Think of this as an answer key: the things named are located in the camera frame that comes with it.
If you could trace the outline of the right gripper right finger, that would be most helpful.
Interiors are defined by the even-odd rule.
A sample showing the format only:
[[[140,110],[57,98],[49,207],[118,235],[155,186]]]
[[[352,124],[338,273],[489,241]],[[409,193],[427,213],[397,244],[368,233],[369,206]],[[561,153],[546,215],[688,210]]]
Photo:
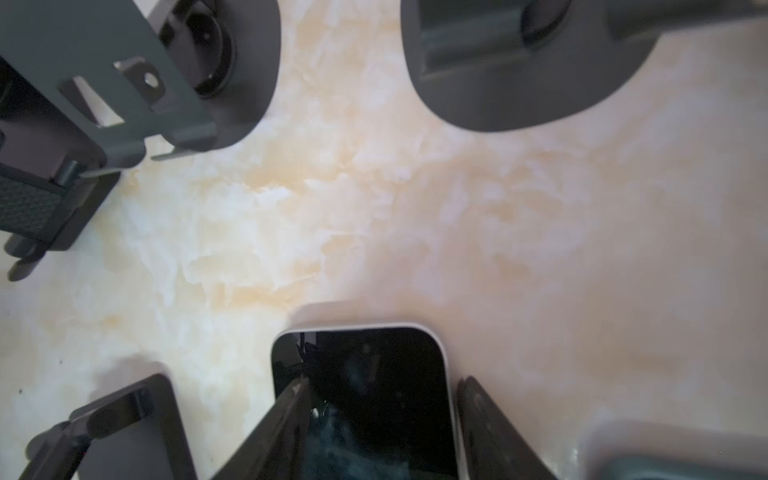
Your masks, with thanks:
[[[457,405],[470,479],[556,479],[477,379],[458,382]]]

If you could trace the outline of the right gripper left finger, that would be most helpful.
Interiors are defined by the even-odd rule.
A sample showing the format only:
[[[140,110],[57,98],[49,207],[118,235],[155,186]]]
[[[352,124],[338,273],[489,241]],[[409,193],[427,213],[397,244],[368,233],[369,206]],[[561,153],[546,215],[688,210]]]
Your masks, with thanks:
[[[213,479],[300,479],[310,407],[308,380],[293,380]]]

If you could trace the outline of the silver phone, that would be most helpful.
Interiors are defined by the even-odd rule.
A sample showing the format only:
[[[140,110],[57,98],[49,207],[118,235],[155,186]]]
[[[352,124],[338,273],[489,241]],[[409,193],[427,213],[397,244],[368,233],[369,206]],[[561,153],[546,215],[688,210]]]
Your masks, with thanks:
[[[765,473],[646,456],[622,456],[604,463],[600,480],[767,480]]]

